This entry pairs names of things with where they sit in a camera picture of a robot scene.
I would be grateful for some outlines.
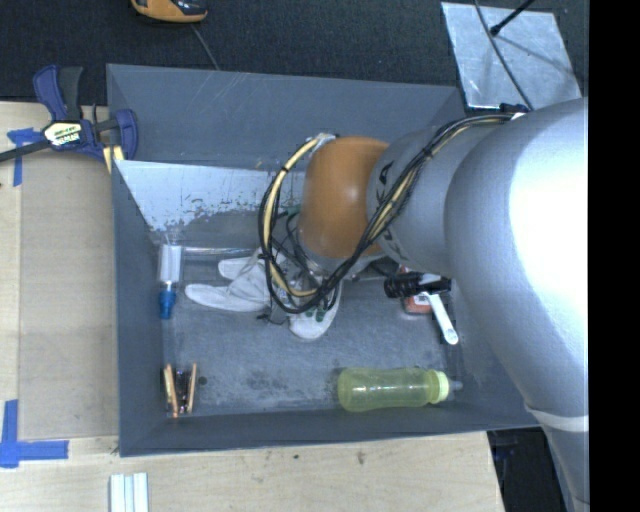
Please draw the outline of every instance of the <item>wooden board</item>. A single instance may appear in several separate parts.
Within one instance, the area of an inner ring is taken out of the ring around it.
[[[0,511],[107,510],[109,476],[136,472],[153,512],[504,510],[481,433],[135,459],[116,448],[74,440],[69,461],[0,471]]]
[[[0,108],[7,129],[39,129],[49,119],[39,104]],[[9,164],[4,173],[11,172]],[[16,251],[21,260],[20,437],[115,435],[113,222],[106,167],[81,155],[42,151],[23,159],[23,183],[18,189],[7,183],[3,194],[10,193],[21,203],[20,228],[15,224],[7,231],[14,233],[7,245],[13,247],[12,261]],[[15,204],[2,210],[15,212]],[[18,229],[21,249],[15,245]],[[14,307],[16,282],[7,297]]]

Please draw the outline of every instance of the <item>yellow bottle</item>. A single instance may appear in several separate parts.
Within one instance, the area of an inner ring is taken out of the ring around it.
[[[350,412],[363,412],[385,407],[422,407],[437,404],[453,389],[444,372],[422,368],[346,368],[338,377],[338,400]]]

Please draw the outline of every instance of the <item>black cable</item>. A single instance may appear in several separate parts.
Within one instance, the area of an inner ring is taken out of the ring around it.
[[[497,36],[504,27],[506,27],[509,23],[511,23],[511,21],[514,18],[519,16],[522,11],[524,11],[527,7],[529,7],[535,1],[536,0],[527,0],[520,7],[518,7],[515,11],[513,11],[511,14],[509,14],[509,16],[507,16],[505,19],[503,19],[500,23],[496,23],[493,27],[491,27],[491,30],[489,30],[491,35],[494,36],[494,37]]]
[[[344,277],[349,273],[350,269],[356,264],[360,256],[362,256],[362,254],[376,242],[376,240],[389,228],[391,223],[400,215],[400,213],[404,209],[404,206],[406,205],[409,199],[411,192],[413,191],[413,188],[415,187],[415,184],[418,181],[420,173],[424,167],[425,161],[430,159],[433,156],[433,154],[443,144],[447,143],[451,138],[455,137],[458,133],[465,130],[466,128],[470,126],[478,125],[478,124],[488,123],[488,122],[491,122],[491,123],[505,122],[505,121],[511,120],[512,117],[513,116],[510,114],[481,115],[481,116],[468,117],[458,121],[453,121],[441,127],[438,130],[438,132],[434,135],[434,137],[431,139],[431,141],[419,153],[417,153],[411,159],[411,161],[405,166],[405,168],[402,170],[398,178],[394,181],[391,187],[391,190],[384,195],[384,197],[380,201],[380,204],[376,208],[375,213],[369,220],[369,223],[367,224],[367,227],[365,228],[364,233],[362,234],[360,240],[358,241],[358,244],[356,245],[354,253],[345,261],[343,261],[338,266],[338,268],[335,269],[334,272],[327,279],[325,279],[320,284],[320,286],[317,287],[315,293],[313,295],[310,295],[310,298],[308,299],[303,298],[303,300],[306,300],[304,304],[301,304],[296,307],[290,307],[284,304],[276,294],[273,288],[273,279],[271,277],[272,268],[276,269],[281,276],[283,275],[283,272],[280,266],[278,265],[278,263],[276,262],[275,258],[273,257],[273,253],[272,253],[273,237],[270,237],[269,240],[263,240],[262,236],[260,236],[260,245],[263,252],[262,257],[265,259],[265,266],[266,266],[267,287],[269,289],[270,295],[273,297],[274,302],[276,302],[278,306],[280,306],[280,308],[282,308],[285,312],[290,314],[303,313],[313,307],[316,307],[323,301],[325,302],[325,307],[327,309],[330,309],[331,307],[333,307],[337,299],[338,294],[336,290],[338,285],[340,284],[340,281],[344,279]],[[277,179],[277,175],[273,179],[269,187],[267,188],[267,191],[262,198],[262,201],[260,203],[260,208],[258,210],[259,212],[258,213],[258,229],[260,230],[261,234],[263,233],[264,222],[266,222],[267,220],[264,218],[266,201],[267,201],[267,198],[271,195],[271,191],[273,190],[276,179]],[[407,190],[396,201],[394,201],[392,198],[396,195],[399,188],[406,183],[407,179],[411,180],[409,182],[409,185],[407,186]],[[279,210],[279,195],[277,195],[275,199],[276,201],[274,201],[274,204],[272,206],[273,208],[272,218],[270,219],[270,221],[272,222],[272,226],[275,218],[274,212]],[[378,221],[380,220],[383,212],[387,210],[387,207],[389,205],[391,205],[392,210],[387,214],[387,217],[383,220],[381,227],[379,227]],[[377,233],[375,234],[375,236],[373,236],[374,233],[372,233],[374,228],[376,228],[376,233]],[[332,294],[332,296],[331,296],[330,304],[327,306],[326,298],[329,296],[329,294]]]
[[[204,37],[202,37],[202,34],[200,33],[200,31],[196,28],[196,26],[193,23],[191,23],[189,26],[191,27],[191,30],[198,38],[198,41],[200,41],[200,44],[204,48],[204,51],[207,52],[207,57],[209,57],[211,64],[213,64],[213,69],[220,71],[220,66],[218,65],[218,61],[216,61],[216,58],[213,56],[213,53],[211,53],[211,49],[209,48],[209,45],[207,44],[207,42],[204,40]]]
[[[284,217],[285,215],[287,215],[287,213],[286,213],[286,212],[281,213],[280,215],[278,215],[278,219],[280,219],[280,218]],[[277,239],[274,237],[274,238],[273,238],[273,242],[274,242],[274,244],[275,244],[275,246],[276,246],[276,249],[277,249],[279,252],[281,252],[282,254],[284,254],[288,259],[293,259],[293,258],[294,258],[293,254],[291,254],[291,253],[289,252],[289,250],[286,248],[286,245],[285,245],[285,244],[287,243],[287,241],[289,240],[289,238],[290,238],[290,236],[289,236],[289,235],[287,235],[287,237],[286,237],[282,242],[280,242],[279,240],[277,240]]]
[[[317,288],[318,286],[320,286],[320,283],[315,278],[313,272],[311,272],[311,269],[307,265],[307,261],[309,261],[309,258],[307,258],[307,255],[304,253],[304,250],[300,246],[300,242],[298,240],[298,237],[296,236],[296,231],[294,231],[294,229],[291,227],[291,221],[297,215],[298,213],[294,213],[293,215],[289,215],[287,217],[287,221],[285,223],[285,227],[287,229],[287,240],[291,240],[291,243],[293,245],[294,261],[298,264],[299,267],[302,268],[302,270],[304,270],[307,278],[312,282],[313,286]]]
[[[502,56],[502,53],[498,49],[498,45],[493,40],[493,36],[491,35],[491,31],[489,30],[489,27],[487,25],[487,21],[484,19],[484,15],[482,14],[482,11],[480,10],[480,5],[478,4],[478,0],[473,0],[473,3],[476,6],[476,11],[478,12],[478,17],[480,18],[480,22],[482,23],[482,28],[484,28],[484,31],[487,34],[487,37],[489,38],[489,42],[491,43],[491,46],[493,46],[493,50],[496,52],[496,55],[497,55],[498,59],[500,59],[500,62],[502,63],[502,67],[506,71],[507,75],[509,75],[509,79],[511,80],[511,82],[514,85],[514,87],[518,91],[518,94],[520,94],[520,96],[524,100],[524,102],[527,105],[527,107],[529,108],[529,110],[533,110],[533,105],[531,104],[531,101],[529,100],[529,98],[527,97],[525,92],[520,87],[520,84],[516,80],[515,76],[513,76],[513,73],[511,72],[511,69],[507,65],[506,61],[504,60],[504,57]]]
[[[369,263],[369,267],[371,268],[371,270],[381,275],[382,277],[391,277],[394,275],[393,272],[387,272],[382,267],[380,267],[377,261],[372,261],[371,263]]]

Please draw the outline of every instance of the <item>metal rod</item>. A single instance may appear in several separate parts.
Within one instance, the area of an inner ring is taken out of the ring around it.
[[[254,249],[240,247],[185,247],[184,252],[196,256],[249,256]]]
[[[515,11],[513,11],[511,14],[509,14],[509,16],[507,16],[505,19],[503,19],[500,23],[494,25],[493,27],[491,27],[491,30],[489,30],[489,32],[491,33],[492,36],[497,36],[500,31],[511,21],[513,20],[516,16],[518,16],[522,11],[524,11],[527,7],[529,7],[533,2],[535,2],[536,0],[527,0],[525,3],[523,3],[520,7],[518,7]]]
[[[48,147],[49,141],[41,140],[40,142],[34,142],[33,144],[29,144],[27,146],[20,146],[14,149],[10,149],[9,151],[0,153],[0,162],[6,162],[7,160],[13,160],[14,158],[26,156],[30,153],[35,153],[36,151],[47,149]]]

